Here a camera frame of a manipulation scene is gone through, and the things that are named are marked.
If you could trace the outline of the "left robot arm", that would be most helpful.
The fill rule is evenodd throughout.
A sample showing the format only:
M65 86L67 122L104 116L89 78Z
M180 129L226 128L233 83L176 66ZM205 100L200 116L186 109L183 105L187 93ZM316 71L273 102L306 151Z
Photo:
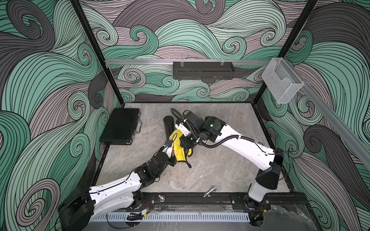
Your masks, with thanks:
M175 154L158 151L128 176L100 186L76 187L58 207L60 230L81 231L101 215L140 206L143 202L140 190L159 179L168 165L175 164Z

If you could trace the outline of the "yellow grey cleaning cloth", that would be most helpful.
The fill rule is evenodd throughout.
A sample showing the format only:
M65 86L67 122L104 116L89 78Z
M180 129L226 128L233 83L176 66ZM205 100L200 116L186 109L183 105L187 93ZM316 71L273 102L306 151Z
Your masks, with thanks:
M171 135L170 139L172 141L173 153L176 158L176 161L179 163L186 163L189 168L192 168L192 165L188 162L188 157L193 155L192 149L186 149L181 146L180 138L183 137L183 134L180 130L175 130Z

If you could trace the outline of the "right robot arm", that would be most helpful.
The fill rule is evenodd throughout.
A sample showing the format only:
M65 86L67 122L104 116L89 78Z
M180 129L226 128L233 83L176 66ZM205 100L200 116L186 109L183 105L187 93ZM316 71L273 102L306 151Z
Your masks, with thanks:
M175 127L183 134L180 144L186 150L196 145L209 149L223 145L250 160L259 168L248 191L248 203L262 203L269 190L277 189L284 151L265 147L241 135L217 117L207 116L202 119L191 111L181 114L173 108L171 113L177 118Z

